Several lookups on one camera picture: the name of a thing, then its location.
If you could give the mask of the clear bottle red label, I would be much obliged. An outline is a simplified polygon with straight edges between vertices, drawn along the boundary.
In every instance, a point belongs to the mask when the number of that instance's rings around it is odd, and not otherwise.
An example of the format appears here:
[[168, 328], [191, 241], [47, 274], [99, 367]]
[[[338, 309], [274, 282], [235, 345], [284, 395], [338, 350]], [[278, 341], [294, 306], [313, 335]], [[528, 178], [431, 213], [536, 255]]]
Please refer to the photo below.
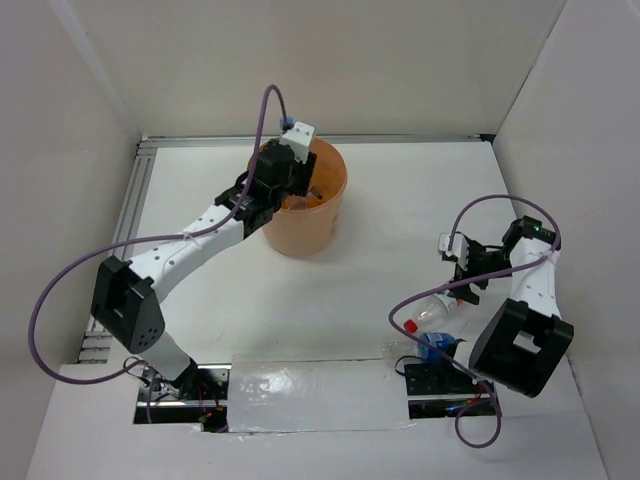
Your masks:
[[425, 297], [416, 303], [412, 315], [403, 323], [411, 334], [441, 333], [450, 322], [451, 312], [462, 303], [449, 295], [448, 291]]

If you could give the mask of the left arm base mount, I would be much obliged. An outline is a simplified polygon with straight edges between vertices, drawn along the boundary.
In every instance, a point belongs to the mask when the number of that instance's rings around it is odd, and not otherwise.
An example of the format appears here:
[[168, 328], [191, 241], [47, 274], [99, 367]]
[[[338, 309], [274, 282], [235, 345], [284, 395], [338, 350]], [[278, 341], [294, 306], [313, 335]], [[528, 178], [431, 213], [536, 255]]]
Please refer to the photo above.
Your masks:
[[207, 433], [226, 433], [231, 364], [204, 364], [192, 385], [179, 389], [159, 373], [128, 357], [124, 367], [136, 380], [133, 423], [139, 425], [190, 424]]

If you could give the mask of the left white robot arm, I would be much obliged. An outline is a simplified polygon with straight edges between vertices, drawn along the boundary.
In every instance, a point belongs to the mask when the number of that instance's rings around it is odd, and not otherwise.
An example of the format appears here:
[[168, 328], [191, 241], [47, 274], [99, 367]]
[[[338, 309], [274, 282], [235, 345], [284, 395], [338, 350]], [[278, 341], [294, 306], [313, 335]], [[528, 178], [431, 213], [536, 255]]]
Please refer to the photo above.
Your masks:
[[166, 331], [161, 304], [191, 273], [269, 223], [291, 195], [305, 194], [316, 154], [285, 138], [268, 141], [253, 174], [243, 173], [177, 239], [126, 261], [111, 256], [97, 272], [92, 316], [161, 377], [176, 399], [199, 381], [197, 363]]

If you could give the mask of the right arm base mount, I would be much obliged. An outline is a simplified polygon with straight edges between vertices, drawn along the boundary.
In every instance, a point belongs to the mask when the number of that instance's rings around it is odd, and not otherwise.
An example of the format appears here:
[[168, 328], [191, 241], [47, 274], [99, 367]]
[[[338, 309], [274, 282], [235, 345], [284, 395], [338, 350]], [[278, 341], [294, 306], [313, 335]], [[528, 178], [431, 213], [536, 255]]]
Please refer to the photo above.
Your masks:
[[397, 359], [394, 370], [404, 378], [412, 420], [454, 418], [467, 406], [465, 416], [496, 414], [489, 394], [448, 362], [425, 363], [406, 355]]

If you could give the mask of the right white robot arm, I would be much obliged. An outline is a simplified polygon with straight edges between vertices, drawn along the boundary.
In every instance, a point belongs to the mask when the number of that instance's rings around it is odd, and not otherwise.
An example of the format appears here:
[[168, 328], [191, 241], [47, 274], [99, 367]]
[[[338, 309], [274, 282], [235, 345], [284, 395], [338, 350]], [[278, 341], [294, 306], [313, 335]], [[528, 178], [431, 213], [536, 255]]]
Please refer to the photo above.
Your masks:
[[[455, 264], [455, 281], [500, 272], [512, 279], [510, 296], [479, 335], [468, 364], [450, 358], [436, 369], [436, 379], [448, 392], [460, 391], [471, 371], [534, 398], [552, 376], [574, 337], [574, 327], [561, 319], [555, 292], [560, 247], [556, 233], [528, 216], [514, 220], [492, 248], [459, 232], [443, 233], [438, 250]], [[542, 258], [534, 268], [506, 274], [506, 269]]]

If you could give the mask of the blue label bottle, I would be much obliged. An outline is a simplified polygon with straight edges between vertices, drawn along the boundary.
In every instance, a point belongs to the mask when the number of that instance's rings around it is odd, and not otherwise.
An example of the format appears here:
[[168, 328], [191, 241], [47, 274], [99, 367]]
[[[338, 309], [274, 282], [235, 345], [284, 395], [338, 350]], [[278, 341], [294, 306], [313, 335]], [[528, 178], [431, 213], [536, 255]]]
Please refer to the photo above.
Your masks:
[[383, 344], [383, 357], [394, 363], [400, 357], [418, 357], [423, 363], [439, 363], [443, 360], [440, 353], [434, 349], [446, 352], [451, 346], [456, 345], [456, 338], [448, 333], [427, 332], [419, 336], [420, 342], [416, 342], [406, 336], [396, 340], [389, 340]]

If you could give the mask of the orange juice bottle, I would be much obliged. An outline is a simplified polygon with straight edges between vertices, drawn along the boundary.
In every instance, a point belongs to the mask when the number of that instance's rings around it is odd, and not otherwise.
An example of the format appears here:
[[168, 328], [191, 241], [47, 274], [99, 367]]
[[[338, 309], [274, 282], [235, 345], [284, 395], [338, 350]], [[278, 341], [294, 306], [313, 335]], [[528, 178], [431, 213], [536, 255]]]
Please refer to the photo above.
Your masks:
[[316, 198], [314, 196], [289, 196], [286, 199], [284, 207], [288, 210], [307, 210], [319, 207], [324, 204], [322, 198]]

